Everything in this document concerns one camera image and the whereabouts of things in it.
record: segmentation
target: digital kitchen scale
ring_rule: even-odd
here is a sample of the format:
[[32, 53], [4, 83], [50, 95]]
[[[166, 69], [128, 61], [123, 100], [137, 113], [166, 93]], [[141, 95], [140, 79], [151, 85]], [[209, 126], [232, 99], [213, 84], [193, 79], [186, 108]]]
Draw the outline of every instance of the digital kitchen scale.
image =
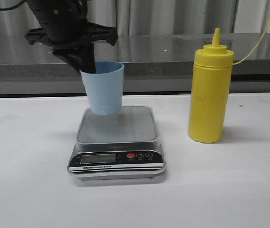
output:
[[153, 177], [165, 170], [152, 109], [123, 106], [110, 116], [83, 115], [68, 172], [81, 180]]

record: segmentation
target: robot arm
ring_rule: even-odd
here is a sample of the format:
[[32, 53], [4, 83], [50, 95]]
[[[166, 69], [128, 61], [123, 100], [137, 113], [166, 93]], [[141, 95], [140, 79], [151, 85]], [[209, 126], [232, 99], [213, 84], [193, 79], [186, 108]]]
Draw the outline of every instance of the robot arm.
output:
[[94, 44], [114, 45], [118, 39], [114, 27], [88, 22], [87, 0], [26, 0], [42, 28], [32, 29], [27, 41], [45, 44], [53, 55], [74, 70], [95, 73]]

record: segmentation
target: plastic cup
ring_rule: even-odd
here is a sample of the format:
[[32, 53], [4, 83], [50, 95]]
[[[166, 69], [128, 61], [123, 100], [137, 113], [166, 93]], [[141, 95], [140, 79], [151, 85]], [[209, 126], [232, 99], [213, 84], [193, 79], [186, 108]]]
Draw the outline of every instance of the plastic cup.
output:
[[124, 65], [96, 62], [96, 73], [80, 72], [92, 112], [112, 115], [122, 107]]

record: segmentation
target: table surface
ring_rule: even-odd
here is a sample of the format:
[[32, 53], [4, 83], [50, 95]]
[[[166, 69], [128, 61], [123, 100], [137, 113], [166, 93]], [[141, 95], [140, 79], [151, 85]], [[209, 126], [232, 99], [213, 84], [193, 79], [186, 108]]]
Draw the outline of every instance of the table surface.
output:
[[189, 104], [125, 96], [152, 107], [166, 172], [79, 181], [67, 165], [87, 99], [0, 99], [0, 227], [270, 228], [270, 93], [230, 94], [214, 144], [187, 136]]

